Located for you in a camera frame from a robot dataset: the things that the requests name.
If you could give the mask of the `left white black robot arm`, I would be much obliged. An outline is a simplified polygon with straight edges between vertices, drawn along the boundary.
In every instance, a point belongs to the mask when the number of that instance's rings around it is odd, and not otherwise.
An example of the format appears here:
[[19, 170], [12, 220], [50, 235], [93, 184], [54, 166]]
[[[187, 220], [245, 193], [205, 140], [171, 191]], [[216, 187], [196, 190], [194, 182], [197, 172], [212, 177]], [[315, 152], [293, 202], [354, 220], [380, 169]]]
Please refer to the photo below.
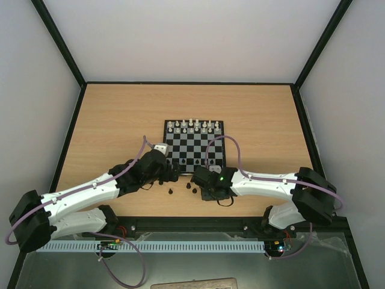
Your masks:
[[180, 165], [159, 150], [152, 149], [141, 158], [118, 164], [96, 179], [55, 193], [39, 195], [26, 192], [9, 216], [15, 241], [22, 252], [32, 252], [51, 239], [80, 232], [112, 231], [114, 214], [105, 207], [83, 209], [95, 203], [134, 193], [155, 181], [176, 182]]

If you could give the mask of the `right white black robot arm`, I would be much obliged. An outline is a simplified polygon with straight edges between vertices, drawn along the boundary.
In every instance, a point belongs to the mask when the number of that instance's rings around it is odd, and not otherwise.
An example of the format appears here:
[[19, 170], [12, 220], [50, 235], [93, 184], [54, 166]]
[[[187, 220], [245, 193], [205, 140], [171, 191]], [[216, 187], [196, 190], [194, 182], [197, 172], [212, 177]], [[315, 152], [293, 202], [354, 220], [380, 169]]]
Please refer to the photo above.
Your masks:
[[241, 196], [281, 199], [270, 205], [256, 226], [258, 233], [273, 237], [301, 222], [328, 226], [332, 223], [336, 188], [314, 170], [301, 167], [297, 173], [253, 173], [237, 167], [219, 172], [198, 167], [191, 182], [199, 186], [202, 199], [220, 202]]

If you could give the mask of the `black white chess board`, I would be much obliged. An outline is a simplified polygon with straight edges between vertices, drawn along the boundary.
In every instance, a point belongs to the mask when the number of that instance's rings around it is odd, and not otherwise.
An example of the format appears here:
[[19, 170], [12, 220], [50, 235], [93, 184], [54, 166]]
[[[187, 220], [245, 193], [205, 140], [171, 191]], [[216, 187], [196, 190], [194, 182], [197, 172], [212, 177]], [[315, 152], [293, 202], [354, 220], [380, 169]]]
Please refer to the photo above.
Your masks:
[[[195, 121], [192, 119], [193, 126], [189, 126], [189, 120], [186, 121], [186, 127], [182, 127], [183, 120], [165, 120], [164, 121], [164, 135], [163, 142], [170, 147], [167, 155], [167, 163], [177, 162], [180, 165], [180, 173], [187, 175], [195, 172], [196, 168], [205, 165], [202, 164], [202, 160], [208, 160], [209, 166], [224, 167], [226, 165], [226, 153], [224, 139], [218, 137], [224, 135], [224, 122], [222, 120], [211, 120], [212, 126], [208, 127], [209, 120], [198, 119], [200, 126], [200, 132], [195, 132]], [[173, 122], [173, 126], [169, 127], [168, 122]], [[175, 127], [176, 121], [179, 121], [180, 127]], [[206, 133], [202, 133], [203, 122], [207, 122]], [[219, 127], [215, 127], [215, 122], [219, 122]], [[173, 128], [173, 133], [168, 133], [168, 129]], [[181, 132], [176, 133], [176, 129], [180, 128]], [[193, 128], [194, 133], [190, 134], [189, 129]], [[212, 133], [208, 133], [208, 129], [212, 128]], [[219, 128], [220, 133], [216, 134], [215, 129]], [[185, 159], [186, 163], [181, 164], [181, 159]], [[187, 159], [193, 159], [194, 164], [187, 165]], [[195, 160], [200, 160], [200, 164], [195, 164]], [[215, 160], [215, 164], [211, 165], [210, 160]]]

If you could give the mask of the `right controller circuit board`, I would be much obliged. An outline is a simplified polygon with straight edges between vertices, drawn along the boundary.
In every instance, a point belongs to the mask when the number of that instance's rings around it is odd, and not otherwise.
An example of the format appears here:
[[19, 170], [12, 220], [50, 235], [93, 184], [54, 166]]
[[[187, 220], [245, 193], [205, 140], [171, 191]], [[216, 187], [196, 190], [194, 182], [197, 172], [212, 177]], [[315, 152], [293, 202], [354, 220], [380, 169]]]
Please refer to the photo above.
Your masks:
[[278, 252], [283, 253], [285, 251], [291, 250], [293, 246], [293, 241], [288, 238], [282, 240], [273, 240], [264, 242], [264, 249], [266, 252]]

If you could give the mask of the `controller circuit board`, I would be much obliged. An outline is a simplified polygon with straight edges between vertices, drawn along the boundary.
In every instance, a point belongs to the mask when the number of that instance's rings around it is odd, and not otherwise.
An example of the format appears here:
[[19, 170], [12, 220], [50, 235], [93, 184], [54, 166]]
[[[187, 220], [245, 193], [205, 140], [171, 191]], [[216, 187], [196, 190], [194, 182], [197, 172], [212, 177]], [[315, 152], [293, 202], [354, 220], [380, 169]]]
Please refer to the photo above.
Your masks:
[[115, 239], [115, 240], [101, 240], [99, 244], [96, 245], [97, 250], [118, 250], [124, 242]]
[[264, 242], [264, 249], [266, 252], [278, 252], [283, 253], [285, 251], [291, 250], [293, 246], [293, 241], [288, 238], [282, 240], [273, 240]]

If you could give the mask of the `left controller circuit board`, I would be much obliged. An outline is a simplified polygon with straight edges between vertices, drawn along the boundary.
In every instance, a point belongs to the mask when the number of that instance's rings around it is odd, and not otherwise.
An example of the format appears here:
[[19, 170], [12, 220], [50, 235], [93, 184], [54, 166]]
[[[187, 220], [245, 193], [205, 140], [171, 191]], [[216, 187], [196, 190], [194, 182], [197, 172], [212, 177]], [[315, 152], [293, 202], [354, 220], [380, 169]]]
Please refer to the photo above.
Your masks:
[[115, 240], [101, 240], [99, 244], [96, 245], [97, 250], [118, 250], [124, 242], [115, 239]]

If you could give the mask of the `black aluminium mounting rail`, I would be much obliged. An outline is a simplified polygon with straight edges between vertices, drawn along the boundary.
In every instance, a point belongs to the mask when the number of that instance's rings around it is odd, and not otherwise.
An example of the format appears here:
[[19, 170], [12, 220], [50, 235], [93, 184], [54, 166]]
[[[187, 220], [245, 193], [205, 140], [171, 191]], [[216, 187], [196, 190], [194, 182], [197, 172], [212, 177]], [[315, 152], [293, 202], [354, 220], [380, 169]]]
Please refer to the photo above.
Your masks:
[[123, 237], [138, 238], [147, 232], [227, 233], [244, 238], [279, 240], [309, 232], [301, 222], [286, 229], [268, 229], [261, 217], [119, 217], [115, 232]]

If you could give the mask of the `black cage frame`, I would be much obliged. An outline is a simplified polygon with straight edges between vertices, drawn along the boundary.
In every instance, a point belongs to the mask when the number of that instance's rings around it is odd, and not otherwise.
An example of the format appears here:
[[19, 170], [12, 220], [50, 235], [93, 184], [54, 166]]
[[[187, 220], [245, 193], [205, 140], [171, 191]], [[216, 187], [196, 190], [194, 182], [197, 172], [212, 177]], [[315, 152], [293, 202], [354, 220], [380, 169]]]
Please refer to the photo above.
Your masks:
[[[78, 68], [78, 65], [76, 64], [74, 58], [72, 57], [72, 54], [70, 53], [65, 43], [65, 40], [63, 39], [61, 33], [59, 32], [59, 29], [57, 28], [55, 21], [53, 20], [45, 3], [43, 1], [33, 1], [32, 4], [81, 88], [81, 91], [78, 96], [78, 100], [76, 102], [75, 110], [71, 118], [70, 126], [64, 141], [64, 145], [61, 150], [61, 155], [57, 164], [57, 168], [55, 170], [54, 178], [50, 186], [50, 189], [54, 190], [56, 189], [59, 182], [59, 178], [64, 166], [64, 160], [66, 158], [67, 151], [69, 149], [69, 145], [72, 139], [72, 135], [75, 130], [75, 125], [81, 109], [86, 88], [88, 85], [90, 85], [90, 83], [86, 81], [82, 76]], [[297, 110], [298, 119], [300, 121], [301, 129], [303, 131], [304, 140], [306, 142], [306, 146], [307, 146], [307, 150], [309, 153], [312, 166], [315, 169], [315, 171], [319, 173], [321, 176], [324, 176], [325, 173], [324, 173], [323, 166], [321, 164], [321, 159], [319, 157], [318, 148], [316, 147], [316, 140], [310, 125], [310, 120], [307, 116], [307, 113], [305, 111], [305, 106], [303, 104], [303, 100], [300, 95], [300, 88], [304, 84], [306, 78], [309, 76], [319, 56], [322, 54], [324, 48], [326, 47], [328, 41], [332, 37], [335, 29], [343, 19], [350, 5], [351, 5], [351, 1], [347, 1], [347, 0], [341, 0], [338, 3], [337, 8], [335, 9], [330, 20], [328, 21], [327, 26], [325, 27], [319, 40], [317, 41], [309, 59], [306, 61], [304, 68], [299, 74], [299, 77], [294, 83], [291, 83], [289, 85], [291, 88], [292, 97]], [[353, 258], [353, 265], [356, 271], [359, 284], [362, 288], [368, 288], [369, 287], [368, 280], [366, 278], [363, 266], [361, 264], [359, 253], [357, 251], [356, 244], [354, 242], [353, 235], [351, 233], [350, 226], [348, 224], [348, 220], [346, 217], [341, 217], [337, 215], [334, 215], [334, 218], [336, 219], [336, 222], [334, 222], [330, 226], [320, 226], [318, 227], [318, 230], [319, 232], [327, 232], [327, 233], [340, 232], [344, 234], [345, 239], [347, 241], [348, 250]]]

